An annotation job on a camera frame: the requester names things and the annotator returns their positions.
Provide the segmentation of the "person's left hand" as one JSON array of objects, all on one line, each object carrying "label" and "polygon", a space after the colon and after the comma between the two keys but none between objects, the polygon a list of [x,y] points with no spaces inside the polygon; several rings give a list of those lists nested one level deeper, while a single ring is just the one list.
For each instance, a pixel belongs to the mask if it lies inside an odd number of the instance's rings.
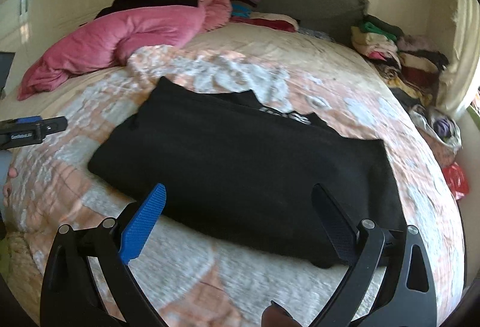
[{"label": "person's left hand", "polygon": [[10,166],[7,172],[7,179],[2,187],[3,197],[9,198],[12,190],[12,180],[18,177],[18,171],[15,167]]}]

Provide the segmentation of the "person's right hand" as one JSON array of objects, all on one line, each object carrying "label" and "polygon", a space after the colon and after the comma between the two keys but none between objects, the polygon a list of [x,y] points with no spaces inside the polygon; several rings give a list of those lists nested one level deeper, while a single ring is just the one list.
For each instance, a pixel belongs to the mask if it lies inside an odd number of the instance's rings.
[{"label": "person's right hand", "polygon": [[261,317],[261,327],[301,327],[301,324],[293,318],[280,304],[270,302],[264,309]]}]

